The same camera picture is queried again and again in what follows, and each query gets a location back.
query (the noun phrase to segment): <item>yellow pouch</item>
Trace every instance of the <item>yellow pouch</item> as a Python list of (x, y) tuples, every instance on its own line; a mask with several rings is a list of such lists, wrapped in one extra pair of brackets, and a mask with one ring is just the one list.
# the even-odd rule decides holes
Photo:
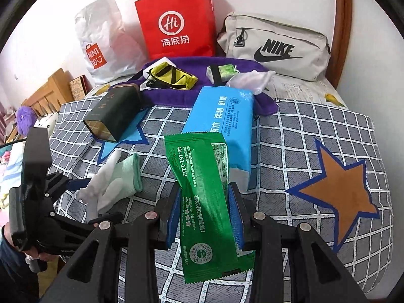
[(198, 81), (196, 76), (184, 72), (167, 62), (162, 62), (160, 65), (153, 67), (149, 74), (151, 80), (147, 82), (146, 86), (154, 89), (191, 90)]

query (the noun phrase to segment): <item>blue gripper pad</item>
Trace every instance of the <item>blue gripper pad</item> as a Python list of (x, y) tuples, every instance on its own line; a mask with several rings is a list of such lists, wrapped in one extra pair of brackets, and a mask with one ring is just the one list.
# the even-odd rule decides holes
[(179, 222), (179, 213), (181, 210), (181, 187), (178, 188), (177, 195), (175, 196), (175, 201), (172, 206), (170, 218), (168, 219), (168, 224), (167, 224), (167, 239), (166, 239), (166, 245), (167, 247), (171, 247), (171, 244), (175, 240), (175, 235), (176, 235), (176, 230), (178, 227), (178, 222)]
[(232, 224), (233, 236), (237, 245), (240, 249), (244, 247), (244, 238), (243, 238), (243, 222), (241, 220), (240, 212), (238, 210), (237, 201), (234, 196), (233, 189), (231, 185), (229, 188), (229, 212), (230, 212), (230, 222)]

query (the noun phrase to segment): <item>dark sleeve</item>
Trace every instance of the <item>dark sleeve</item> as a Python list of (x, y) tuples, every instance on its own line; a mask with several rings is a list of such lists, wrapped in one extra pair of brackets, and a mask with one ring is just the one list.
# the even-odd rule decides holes
[(17, 291), (16, 295), (21, 297), (20, 302), (37, 302), (38, 276), (30, 270), (25, 257), (24, 253), (17, 252), (5, 239), (3, 227), (0, 242), (0, 277)]

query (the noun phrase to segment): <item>green wrapper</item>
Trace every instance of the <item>green wrapper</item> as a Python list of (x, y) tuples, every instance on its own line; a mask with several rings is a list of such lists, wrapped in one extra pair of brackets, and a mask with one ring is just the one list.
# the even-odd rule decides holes
[(246, 271), (254, 255), (238, 258), (227, 199), (228, 155), (221, 133), (165, 137), (168, 162), (182, 188), (181, 256), (185, 282)]

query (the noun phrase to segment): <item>orange star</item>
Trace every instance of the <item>orange star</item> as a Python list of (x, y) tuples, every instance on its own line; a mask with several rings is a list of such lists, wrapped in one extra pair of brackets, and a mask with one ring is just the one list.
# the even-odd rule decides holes
[(334, 251), (338, 251), (359, 217), (379, 218), (366, 188), (365, 160), (345, 166), (316, 140), (322, 174), (286, 192), (335, 213)]

